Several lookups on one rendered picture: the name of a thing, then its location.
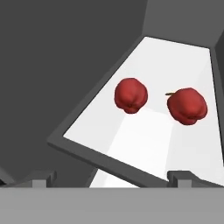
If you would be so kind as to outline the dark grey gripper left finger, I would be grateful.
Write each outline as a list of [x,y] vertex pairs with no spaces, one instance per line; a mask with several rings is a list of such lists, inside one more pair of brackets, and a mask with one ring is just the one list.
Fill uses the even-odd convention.
[[56,171],[34,171],[24,179],[10,184],[9,187],[48,188],[57,178]]

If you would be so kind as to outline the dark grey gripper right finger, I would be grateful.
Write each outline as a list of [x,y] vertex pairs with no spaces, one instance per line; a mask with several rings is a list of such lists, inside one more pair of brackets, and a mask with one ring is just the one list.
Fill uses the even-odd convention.
[[222,185],[215,184],[213,182],[206,181],[198,178],[191,171],[168,171],[168,187],[177,188],[197,188],[197,187],[210,187],[210,188],[222,188]]

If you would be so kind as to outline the red bell pepper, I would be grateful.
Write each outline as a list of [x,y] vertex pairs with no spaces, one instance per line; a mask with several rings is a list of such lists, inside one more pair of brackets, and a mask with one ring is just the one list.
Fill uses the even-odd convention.
[[183,125],[194,125],[207,115],[207,103],[194,88],[181,88],[174,93],[166,93],[167,108],[174,120]]
[[122,79],[115,88],[115,105],[127,114],[135,114],[148,100],[146,86],[135,78]]

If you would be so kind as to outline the grey freezer drawer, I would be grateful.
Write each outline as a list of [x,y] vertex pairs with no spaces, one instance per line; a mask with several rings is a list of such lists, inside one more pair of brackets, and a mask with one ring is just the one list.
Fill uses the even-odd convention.
[[[165,186],[173,170],[224,186],[212,65],[205,47],[139,38],[47,142],[94,166],[91,187]],[[148,90],[148,101],[134,115],[114,102],[116,85],[129,77]],[[166,106],[169,93],[180,88],[194,88],[206,100],[207,116],[194,125],[175,121]]]

